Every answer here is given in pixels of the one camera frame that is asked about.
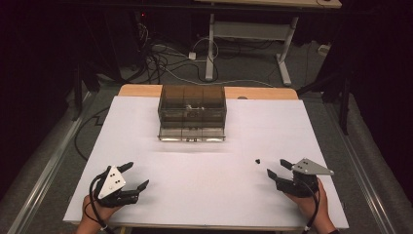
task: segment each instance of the transparent plastic drawer organizer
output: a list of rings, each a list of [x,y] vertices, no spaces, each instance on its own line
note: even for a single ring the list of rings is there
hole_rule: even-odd
[[[223,141],[227,106],[222,86],[164,85],[159,140]]]

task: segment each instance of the gray floor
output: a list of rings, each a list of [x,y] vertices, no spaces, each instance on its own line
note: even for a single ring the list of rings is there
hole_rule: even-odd
[[[231,46],[232,44],[223,43],[220,47],[219,56],[215,60],[218,69],[216,82],[231,82],[223,84],[226,86],[267,86],[246,81],[255,80],[273,87],[282,87],[282,79],[274,59],[275,52],[281,50],[281,44],[274,43],[262,50],[242,50],[240,54],[238,46],[232,47],[233,50],[225,49]],[[293,89],[298,89],[315,79],[324,59],[316,53],[317,48],[316,43],[291,48],[286,63]],[[164,56],[168,58],[169,63],[182,60],[182,57]],[[201,76],[205,73],[203,62],[191,63],[199,67]],[[168,69],[173,70],[178,65],[168,66]],[[123,71],[126,77],[132,74],[127,69]],[[161,79],[161,84],[187,84],[179,79],[202,83],[198,79],[197,68],[193,65],[179,67],[172,73],[173,75],[166,73]],[[75,230],[74,225],[64,223],[62,218],[86,161],[76,151],[72,138],[74,133],[71,131],[73,126],[80,127],[98,111],[109,106],[112,98],[119,92],[120,86],[105,78],[102,78],[101,84],[101,90],[85,101],[87,108],[84,116],[77,122],[72,121],[73,97],[68,97],[71,106],[66,115],[32,155],[1,201],[0,233],[8,233],[12,226],[18,230],[16,233],[70,233]],[[356,102],[351,99],[348,126],[350,134],[344,136],[337,127],[335,104],[323,103],[320,94],[314,93],[305,94],[302,99],[325,161],[336,173],[333,180],[350,224],[350,229],[342,230],[342,233],[413,233],[409,223],[409,220],[413,220],[411,204],[362,122]],[[103,123],[105,112],[98,116],[98,123]],[[100,126],[92,120],[83,126],[78,134],[79,149],[86,157],[93,150],[99,130]],[[52,166],[55,166],[56,170],[45,176],[45,171],[50,171]],[[41,186],[41,191],[36,191],[33,188],[39,187],[39,184],[36,184],[39,177],[46,177],[48,183]],[[35,196],[38,198],[37,201],[28,199],[33,193],[38,195]],[[139,230],[139,233],[154,231],[174,233],[171,230],[146,229]]]

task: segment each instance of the electrical cable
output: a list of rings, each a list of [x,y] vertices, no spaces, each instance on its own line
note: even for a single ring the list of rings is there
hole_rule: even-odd
[[[103,221],[103,219],[101,219],[99,213],[97,212],[97,208],[94,205],[94,184],[101,179],[102,175],[98,175],[94,178],[94,180],[91,183],[91,186],[89,187],[89,199],[91,201],[91,206],[92,206],[92,210],[94,211],[94,215],[96,216],[96,219],[92,219],[94,221],[97,221],[97,223],[99,223],[99,225],[101,226],[100,230],[104,230],[106,233],[108,234],[115,234],[112,229],[110,229],[110,227]]]
[[[162,67],[162,68],[163,68],[166,72],[168,72],[169,74],[171,74],[174,78],[176,78],[176,79],[178,79],[178,80],[181,80],[181,81],[184,81],[184,82],[187,82],[187,83],[190,83],[190,84],[194,84],[194,85],[208,86],[208,85],[223,85],[223,84],[238,83],[238,82],[253,82],[253,83],[262,84],[262,85],[265,85],[265,86],[268,86],[268,87],[271,87],[271,88],[275,88],[274,86],[272,86],[272,85],[270,85],[270,84],[267,84],[267,83],[264,83],[264,82],[261,82],[261,81],[256,81],[256,80],[233,80],[233,81],[223,81],[223,82],[207,83],[207,84],[197,83],[197,82],[194,82],[194,81],[190,81],[190,80],[186,80],[186,79],[180,78],[180,77],[176,76],[175,74],[173,74],[173,73],[172,73],[170,70],[168,70],[167,68],[165,68],[165,67]]]
[[[309,219],[309,221],[307,222],[307,225],[305,226],[305,228],[304,228],[304,230],[303,230],[303,232],[302,232],[302,234],[306,234],[306,233],[308,233],[308,231],[310,230],[310,228],[313,226],[313,222],[314,222],[314,220],[316,219],[317,213],[319,212],[320,195],[319,195],[319,198],[317,199],[316,194],[313,192],[313,190],[310,188],[310,186],[309,186],[306,182],[304,182],[304,181],[302,181],[301,179],[298,179],[298,178],[296,178],[296,180],[299,181],[300,183],[302,183],[303,185],[305,185],[305,186],[309,189],[309,191],[310,191],[310,192],[312,193],[312,195],[313,195],[313,199],[314,199],[314,202],[315,202],[315,205],[316,205],[312,217]]]
[[[93,118],[96,119],[96,121],[95,121],[95,123],[94,123],[95,126],[102,126],[102,124],[98,124],[99,119],[100,119],[100,116],[98,116],[98,115],[99,115],[100,113],[108,110],[109,108],[110,108],[110,107],[108,106],[108,107],[105,107],[105,108],[97,111],[97,113],[94,114],[94,116],[92,116],[92,117],[89,118],[84,124],[82,124],[82,126],[79,128],[79,130],[77,131],[77,133],[76,133],[76,135],[75,135],[75,137],[74,137],[74,139],[73,139],[73,142],[74,142],[76,151],[78,152],[78,154],[79,154],[85,161],[88,161],[88,158],[82,153],[82,151],[79,149],[79,145],[77,144],[77,139],[78,139],[78,137],[79,137],[79,134],[80,134],[80,132],[82,131],[82,129],[83,129]]]

